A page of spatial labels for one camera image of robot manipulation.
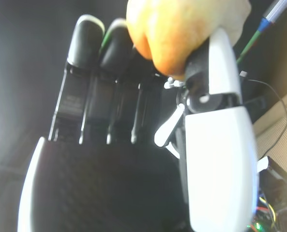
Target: yellow wire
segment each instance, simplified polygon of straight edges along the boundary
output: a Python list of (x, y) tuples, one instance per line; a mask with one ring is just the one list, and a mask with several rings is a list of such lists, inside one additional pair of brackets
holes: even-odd
[(273, 221), (276, 222), (276, 216), (273, 207), (270, 204), (267, 204), (267, 202), (263, 198), (260, 197), (259, 200), (270, 208), (273, 215)]

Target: black robot finger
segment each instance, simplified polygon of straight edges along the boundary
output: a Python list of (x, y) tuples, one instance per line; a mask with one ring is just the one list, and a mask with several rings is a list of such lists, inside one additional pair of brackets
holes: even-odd
[(126, 20), (115, 19), (102, 43), (100, 67), (116, 76), (122, 75), (129, 65), (133, 49)]
[(102, 21), (89, 14), (82, 15), (72, 36), (68, 63), (77, 68), (92, 69), (97, 64), (104, 33)]

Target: robotic hand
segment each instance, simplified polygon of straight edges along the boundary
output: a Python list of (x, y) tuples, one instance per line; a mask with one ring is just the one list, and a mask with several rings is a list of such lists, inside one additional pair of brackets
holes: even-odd
[[(226, 33), (217, 29), (190, 55), (177, 110), (157, 131), (166, 77), (133, 48), (124, 20), (104, 31), (91, 15), (76, 24), (18, 231), (164, 231), (160, 221), (181, 216), (183, 199), (191, 230), (244, 231), (256, 207), (256, 149)], [(180, 175), (152, 141), (180, 155)]]

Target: ribbed panel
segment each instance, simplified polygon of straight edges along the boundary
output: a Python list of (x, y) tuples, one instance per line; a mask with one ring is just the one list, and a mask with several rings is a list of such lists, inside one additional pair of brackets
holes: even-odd
[[(284, 126), (286, 117), (283, 117), (261, 135), (257, 137), (257, 155), (260, 158), (276, 141)], [(275, 160), (285, 171), (287, 171), (287, 130), (278, 144), (267, 154)]]

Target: red wire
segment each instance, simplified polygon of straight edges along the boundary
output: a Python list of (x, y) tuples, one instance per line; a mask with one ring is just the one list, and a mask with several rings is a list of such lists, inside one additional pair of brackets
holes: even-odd
[(269, 209), (267, 209), (265, 207), (256, 207), (256, 209), (269, 212)]
[(258, 230), (255, 228), (255, 226), (253, 225), (250, 225), (251, 229), (254, 231), (254, 232), (258, 232)]

